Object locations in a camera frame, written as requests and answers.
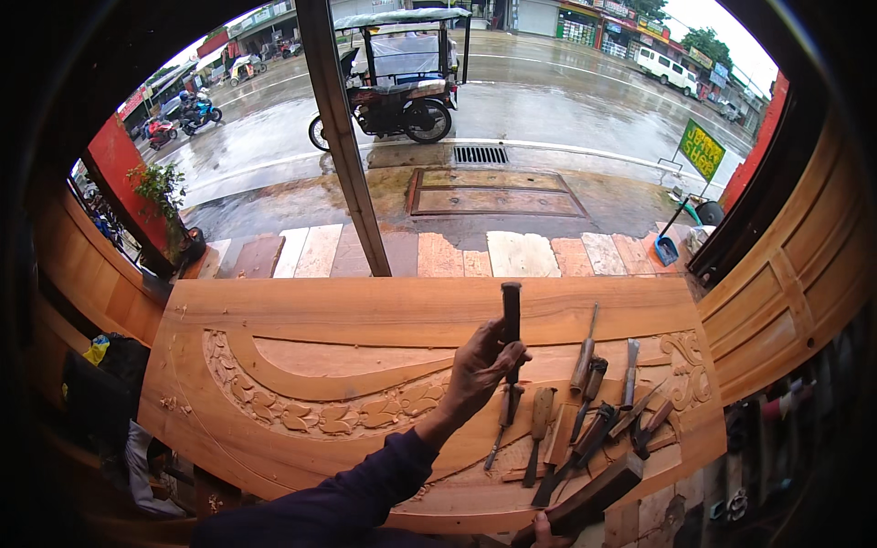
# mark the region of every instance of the dark sleeve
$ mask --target dark sleeve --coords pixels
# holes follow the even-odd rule
[[[383,525],[390,509],[417,494],[438,455],[414,429],[390,434],[380,451],[315,488],[211,516],[195,528],[191,546],[284,538],[328,542],[361,534]]]

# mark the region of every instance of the tire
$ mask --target tire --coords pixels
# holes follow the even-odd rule
[[[415,127],[417,126],[417,120],[410,118],[421,118],[423,116],[422,109],[433,110],[433,112],[431,113],[431,117],[435,120],[436,123],[444,120],[444,126],[440,129],[439,133],[436,133],[435,135],[429,133],[427,136],[425,136],[423,132],[432,132],[435,130],[435,127],[431,128],[430,130],[415,129]],[[445,107],[444,104],[439,103],[438,101],[414,101],[405,109],[405,111],[403,112],[403,116],[405,119],[405,127],[403,128],[405,130],[405,135],[408,135],[409,139],[418,143],[437,143],[441,139],[444,139],[447,136],[448,132],[451,131],[451,112]]]
[[[319,116],[311,120],[308,126],[308,138],[313,146],[324,152],[329,152],[329,143],[323,136],[323,120]]]
[[[701,223],[718,226],[724,219],[724,211],[716,202],[704,202],[695,208],[695,213],[701,218]]]

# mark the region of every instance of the hand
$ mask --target hand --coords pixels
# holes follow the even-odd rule
[[[488,320],[453,355],[451,383],[436,410],[458,428],[484,407],[518,359],[532,359],[524,343],[501,342],[504,328],[504,319]]]
[[[531,548],[569,548],[575,542],[575,538],[555,537],[551,534],[551,524],[545,512],[539,512],[533,519],[533,529],[536,531],[536,542]]]

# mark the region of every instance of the motorcycle wheel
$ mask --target motorcycle wheel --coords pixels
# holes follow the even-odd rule
[[[329,152],[329,141],[323,135],[323,120],[320,117],[316,117],[310,122],[308,137],[316,148]]]
[[[405,135],[418,143],[436,143],[451,131],[451,112],[437,101],[415,101],[403,112]],[[422,126],[424,117],[432,119],[433,126]]]

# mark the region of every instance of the storm drain grate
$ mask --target storm drain grate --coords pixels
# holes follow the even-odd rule
[[[455,146],[453,158],[458,164],[509,163],[509,157],[501,146]]]

